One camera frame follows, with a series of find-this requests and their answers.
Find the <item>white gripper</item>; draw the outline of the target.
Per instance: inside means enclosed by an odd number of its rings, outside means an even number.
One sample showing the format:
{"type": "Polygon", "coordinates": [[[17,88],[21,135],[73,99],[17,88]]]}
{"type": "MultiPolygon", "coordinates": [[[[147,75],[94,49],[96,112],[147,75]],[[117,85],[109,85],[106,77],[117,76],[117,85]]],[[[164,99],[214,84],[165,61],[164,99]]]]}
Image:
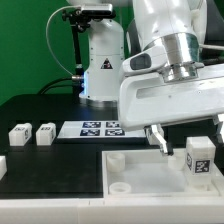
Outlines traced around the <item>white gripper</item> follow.
{"type": "Polygon", "coordinates": [[[166,82],[160,69],[166,56],[162,46],[126,59],[120,68],[118,120],[127,131],[145,128],[150,145],[163,155],[174,154],[161,127],[213,117],[219,143],[224,143],[224,63],[196,65],[193,79],[166,82]]]}

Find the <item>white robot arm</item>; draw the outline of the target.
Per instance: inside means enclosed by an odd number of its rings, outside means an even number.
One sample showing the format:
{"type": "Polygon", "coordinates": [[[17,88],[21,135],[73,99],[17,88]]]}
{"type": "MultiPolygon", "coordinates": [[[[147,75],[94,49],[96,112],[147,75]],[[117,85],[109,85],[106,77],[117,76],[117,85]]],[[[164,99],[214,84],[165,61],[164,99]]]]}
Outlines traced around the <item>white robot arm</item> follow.
{"type": "Polygon", "coordinates": [[[163,153],[164,127],[211,119],[224,142],[224,17],[215,0],[67,0],[88,29],[83,102],[116,103],[163,153]]]}

